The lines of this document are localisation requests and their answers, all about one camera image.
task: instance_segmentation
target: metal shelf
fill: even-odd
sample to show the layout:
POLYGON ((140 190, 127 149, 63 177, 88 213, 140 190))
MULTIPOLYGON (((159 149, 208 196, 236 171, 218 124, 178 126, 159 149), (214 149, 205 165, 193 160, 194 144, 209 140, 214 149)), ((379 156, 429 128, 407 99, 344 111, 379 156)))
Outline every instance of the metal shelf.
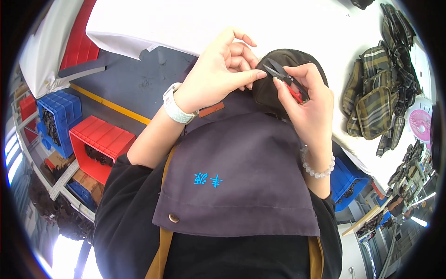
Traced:
MULTIPOLYGON (((72 195, 66 188, 66 183, 70 180, 70 178, 75 174, 75 172, 79 169, 79 163, 77 160, 74 160, 70 164, 70 166, 67 168, 67 170, 62 174, 62 176, 57 180, 54 186, 51 186, 51 184, 48 182, 46 177, 42 174, 42 171, 40 170, 39 166, 37 166, 33 158, 31 157, 31 154, 29 153, 28 147, 25 144, 25 141, 22 137, 21 131, 25 129, 26 125, 30 123, 32 120, 34 120, 36 117, 39 116, 39 112, 36 111, 32 115, 30 115, 28 118, 26 118, 21 123, 18 123, 18 118, 20 117, 20 114, 17 113, 15 108, 15 102, 11 104, 12 106, 12 119, 14 121, 14 127, 16 129, 16 135, 17 139, 19 140, 20 148, 25 154, 25 157, 27 158, 28 162, 31 164, 31 167, 33 168, 34 172, 37 174, 40 181, 42 181, 43 185, 45 186, 46 190, 50 194, 50 197, 52 200, 56 200, 56 198, 59 196, 59 194, 62 194, 64 197, 67 198, 67 200, 70 202, 71 206, 75 208, 77 211, 79 211, 82 215, 84 215, 88 220, 91 222, 95 222, 95 213, 92 212, 89 208, 87 208, 85 205, 83 205, 74 195, 72 195)), ((29 147, 34 148, 36 143, 40 140, 40 137, 37 137, 36 140, 34 140, 29 147)))

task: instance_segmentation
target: dark brown fabric pouch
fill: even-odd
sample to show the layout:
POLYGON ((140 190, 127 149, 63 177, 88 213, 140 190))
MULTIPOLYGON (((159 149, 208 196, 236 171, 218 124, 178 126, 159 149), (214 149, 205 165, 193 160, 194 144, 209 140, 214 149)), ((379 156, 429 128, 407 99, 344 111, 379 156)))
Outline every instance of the dark brown fabric pouch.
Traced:
MULTIPOLYGON (((313 63, 318 68, 324 84, 328 86, 327 78, 319 62, 313 56, 305 52, 289 49, 273 50, 262 58, 256 68, 266 71, 262 65, 265 64, 266 66, 274 69, 267 58, 275 60, 282 66, 290 67, 297 67, 299 65, 313 63)), ((265 105, 278 117, 289 119, 284 107, 277 97, 277 89, 276 86, 274 86, 273 77, 270 74, 268 74, 268 76, 264 79, 255 81, 251 92, 252 97, 257 103, 265 105)))

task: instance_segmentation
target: small fan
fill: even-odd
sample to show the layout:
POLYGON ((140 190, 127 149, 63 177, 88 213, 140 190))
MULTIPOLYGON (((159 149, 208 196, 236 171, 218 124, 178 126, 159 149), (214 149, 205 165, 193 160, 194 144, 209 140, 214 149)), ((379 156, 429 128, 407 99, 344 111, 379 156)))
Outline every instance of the small fan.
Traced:
POLYGON ((432 120, 432 103, 423 95, 418 95, 408 111, 409 127, 413 134, 430 149, 430 123, 432 120))

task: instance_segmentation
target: white bead bracelet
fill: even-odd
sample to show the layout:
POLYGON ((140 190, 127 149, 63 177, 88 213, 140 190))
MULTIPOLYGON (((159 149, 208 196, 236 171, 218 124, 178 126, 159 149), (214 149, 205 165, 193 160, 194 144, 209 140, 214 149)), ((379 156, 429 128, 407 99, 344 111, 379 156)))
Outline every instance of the white bead bracelet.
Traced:
POLYGON ((305 168, 305 171, 308 172, 311 176, 314 176, 314 178, 318 179, 318 178, 324 178, 326 176, 329 176, 330 173, 335 169, 335 157, 333 156, 333 152, 331 153, 331 162, 330 162, 330 166, 328 167, 328 169, 324 172, 315 172, 314 170, 312 170, 309 166, 309 163, 306 161, 305 156, 308 153, 308 147, 304 147, 303 149, 301 149, 302 151, 302 163, 303 163, 303 167, 305 168))

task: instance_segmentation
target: red scissors handle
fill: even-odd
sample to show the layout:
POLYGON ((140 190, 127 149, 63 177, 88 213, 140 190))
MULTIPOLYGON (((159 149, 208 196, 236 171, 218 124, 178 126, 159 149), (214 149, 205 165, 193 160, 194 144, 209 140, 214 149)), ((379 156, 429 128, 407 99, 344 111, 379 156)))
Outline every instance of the red scissors handle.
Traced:
POLYGON ((282 82, 283 82, 283 84, 286 85, 286 87, 288 88, 289 92, 291 93, 291 95, 293 95, 293 97, 297 100, 297 102, 302 104, 303 102, 302 102, 302 99, 301 99, 301 93, 299 91, 297 93, 294 92, 291 89, 291 87, 285 81, 282 81, 282 82))

